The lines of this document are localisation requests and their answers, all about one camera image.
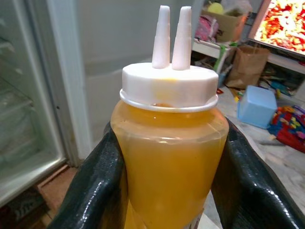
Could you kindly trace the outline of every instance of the label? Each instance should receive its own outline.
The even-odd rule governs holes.
[[[197,217],[195,217],[194,220],[190,224],[185,226],[183,229],[198,229],[201,215],[202,215],[202,213],[200,213]]]

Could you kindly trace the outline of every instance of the marble floor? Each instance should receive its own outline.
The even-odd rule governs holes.
[[[231,92],[222,88],[217,107],[246,135],[258,155],[276,173],[298,207],[305,214],[305,154],[277,140],[272,140],[268,131],[239,122],[236,119],[236,105]],[[221,223],[210,193],[204,213],[219,228]]]

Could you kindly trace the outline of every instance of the pink bag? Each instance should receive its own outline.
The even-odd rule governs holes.
[[[219,26],[215,18],[208,15],[200,16],[195,38],[206,42],[209,40],[209,38],[216,36],[218,27]]]

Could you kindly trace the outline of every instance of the orange liquid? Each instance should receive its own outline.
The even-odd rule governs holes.
[[[119,102],[111,124],[132,204],[125,228],[182,229],[203,210],[228,132],[224,117],[216,109],[161,113]]]

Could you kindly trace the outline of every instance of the refrigerator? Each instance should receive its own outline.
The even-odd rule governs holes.
[[[0,207],[78,167],[119,101],[122,68],[151,61],[158,10],[204,0],[0,0]]]

